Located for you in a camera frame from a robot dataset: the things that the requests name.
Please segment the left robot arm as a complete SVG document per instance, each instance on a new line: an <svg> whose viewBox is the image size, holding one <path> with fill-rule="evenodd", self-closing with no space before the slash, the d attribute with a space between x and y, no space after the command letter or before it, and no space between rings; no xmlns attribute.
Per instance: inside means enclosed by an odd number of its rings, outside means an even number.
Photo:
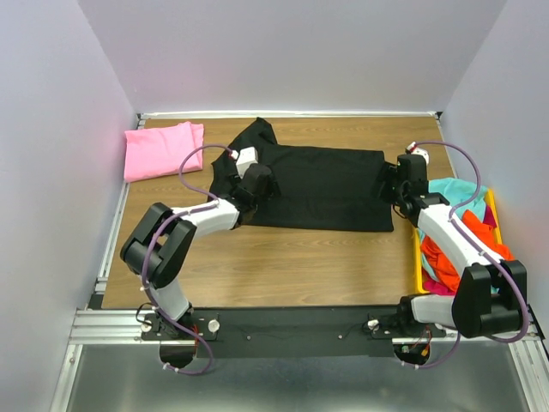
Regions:
<svg viewBox="0 0 549 412"><path fill-rule="evenodd" d="M227 194L188 208L151 205L125 241L121 259L140 276L142 289L161 315L160 328L172 339L190 328L191 303L178 275L192 243L212 233L230 231L248 223L259 203L278 194L274 172L252 164Z"/></svg>

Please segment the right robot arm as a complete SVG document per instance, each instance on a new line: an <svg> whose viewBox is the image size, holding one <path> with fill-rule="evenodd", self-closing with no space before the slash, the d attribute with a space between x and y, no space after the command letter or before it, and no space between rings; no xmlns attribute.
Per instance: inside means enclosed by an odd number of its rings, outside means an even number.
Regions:
<svg viewBox="0 0 549 412"><path fill-rule="evenodd" d="M402 309L394 317L396 329L414 336L425 324L440 324L466 338L520 340L529 325L525 266L482 242L449 201L430 192L428 185L425 157L407 152L396 163L382 166L374 192L434 241L460 274L460 283L453 296L402 298Z"/></svg>

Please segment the black t-shirt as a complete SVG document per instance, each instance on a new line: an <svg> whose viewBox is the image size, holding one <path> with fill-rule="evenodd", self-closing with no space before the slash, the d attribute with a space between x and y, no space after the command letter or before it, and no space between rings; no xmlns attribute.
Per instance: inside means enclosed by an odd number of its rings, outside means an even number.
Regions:
<svg viewBox="0 0 549 412"><path fill-rule="evenodd" d="M249 225L390 233L391 207L374 193L385 159L379 150L289 146L278 143L272 125L257 118L230 143L253 147L280 189L263 199Z"/></svg>

